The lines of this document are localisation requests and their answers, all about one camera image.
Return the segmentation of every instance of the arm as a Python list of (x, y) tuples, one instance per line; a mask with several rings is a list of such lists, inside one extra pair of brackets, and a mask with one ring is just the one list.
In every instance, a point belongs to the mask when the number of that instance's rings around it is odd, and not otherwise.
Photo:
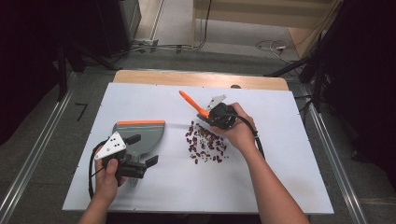
[[(95, 161), (95, 169), (102, 168), (102, 160)], [(118, 182), (115, 173), (118, 168), (116, 159), (110, 160), (106, 169), (96, 174), (96, 189), (90, 204), (80, 218), (78, 224), (106, 223), (107, 208), (116, 198)]]
[[(254, 127), (253, 118), (239, 104), (233, 104), (233, 108)], [(212, 127), (212, 131), (227, 136), (245, 158), (262, 223), (309, 223), (297, 202), (262, 157), (255, 145), (253, 134), (245, 123), (238, 120), (229, 130)]]

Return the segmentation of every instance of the gray floor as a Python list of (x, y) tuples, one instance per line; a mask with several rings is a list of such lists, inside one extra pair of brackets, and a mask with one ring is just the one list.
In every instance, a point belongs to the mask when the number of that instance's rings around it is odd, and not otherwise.
[[(162, 17), (163, 19), (166, 18), (166, 14), (162, 14)], [(164, 44), (166, 38), (165, 35), (162, 35), (162, 32), (165, 34), (165, 30), (168, 30), (169, 33), (170, 28), (159, 25), (158, 29), (156, 37), (160, 41), (164, 41)], [(274, 28), (273, 33), (271, 33), (271, 29), (268, 29), (266, 33), (274, 38), (290, 38), (285, 29), (282, 31), (282, 28)], [(227, 34), (229, 33), (219, 33), (220, 36), (227, 36)], [(171, 50), (157, 50), (154, 53), (133, 52), (122, 57), (117, 62), (117, 66), (124, 69), (210, 71), (261, 76), (274, 72), (285, 64), (270, 51), (258, 50), (251, 44), (249, 47), (244, 47), (243, 45), (247, 46), (248, 44), (235, 41), (225, 42), (231, 43), (233, 47), (224, 48), (225, 45), (224, 43), (221, 44), (221, 41), (217, 41), (220, 44), (215, 46), (216, 41), (209, 39), (205, 49), (199, 52), (183, 51), (180, 54)], [(295, 51), (288, 55), (285, 54), (285, 56), (290, 60), (295, 60)], [(49, 140), (9, 223), (77, 222), (80, 213), (64, 212), (62, 211), (62, 205), (105, 93), (106, 85), (113, 79), (114, 75), (114, 71), (107, 71), (102, 66), (89, 67), (84, 74), (78, 74), (78, 82), (69, 104)], [(295, 75), (296, 73), (293, 72), (291, 75), (286, 74), (284, 78), (289, 81), (288, 84), (294, 95), (303, 95), (302, 86)], [(56, 104), (57, 93), (58, 88), (55, 87), (26, 118), (12, 138), (0, 146), (0, 174), (2, 176), (0, 180), (0, 199), (4, 200), (10, 183), (21, 169), (24, 160), (35, 144), (35, 140), (50, 117), (50, 113)], [(81, 107), (77, 106), (76, 103), (88, 104), (87, 110), (80, 121), (77, 121), (77, 119), (80, 116)], [(302, 107), (304, 100), (297, 100), (296, 103), (299, 107)], [(395, 223), (396, 218), (393, 216), (396, 214), (396, 203), (394, 202), (396, 193), (391, 188), (386, 175), (373, 164), (350, 159), (353, 147), (350, 145), (345, 124), (327, 106), (323, 106), (323, 111), (326, 126), (357, 196), (362, 201), (363, 211), (368, 222)], [(313, 216), (311, 222), (353, 223), (327, 155), (324, 153), (318, 131), (309, 114), (306, 119), (306, 131), (335, 211), (335, 214), (330, 216)]]

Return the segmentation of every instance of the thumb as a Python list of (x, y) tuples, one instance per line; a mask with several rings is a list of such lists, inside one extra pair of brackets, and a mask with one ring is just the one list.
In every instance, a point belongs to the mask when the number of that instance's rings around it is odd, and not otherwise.
[(116, 159), (111, 159), (106, 168), (106, 173), (109, 175), (114, 175), (117, 172), (119, 162)]

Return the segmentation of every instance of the person's right hand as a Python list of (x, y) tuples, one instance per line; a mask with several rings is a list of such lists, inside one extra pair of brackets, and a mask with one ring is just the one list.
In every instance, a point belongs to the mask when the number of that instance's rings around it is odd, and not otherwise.
[[(245, 112), (240, 104), (233, 103), (231, 106), (239, 116), (247, 119), (253, 128), (256, 129), (253, 118)], [(241, 119), (237, 119), (233, 127), (227, 130), (222, 130), (216, 126), (211, 126), (210, 130), (214, 133), (225, 135), (229, 139), (230, 143), (233, 144), (234, 147), (238, 148), (242, 153), (246, 148), (256, 146), (253, 133)]]

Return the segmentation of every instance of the person's left hand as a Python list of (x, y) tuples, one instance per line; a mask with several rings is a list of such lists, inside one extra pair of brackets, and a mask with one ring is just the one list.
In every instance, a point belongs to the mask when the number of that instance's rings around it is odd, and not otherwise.
[[(96, 176), (96, 188), (93, 194), (93, 200), (103, 203), (105, 206), (109, 207), (111, 203), (116, 198), (118, 190), (118, 182), (116, 178), (116, 172), (119, 162), (116, 159), (111, 159), (107, 168), (99, 171)], [(98, 171), (102, 169), (102, 160), (95, 161), (95, 170)], [(123, 184), (127, 177), (122, 177), (120, 183)]]

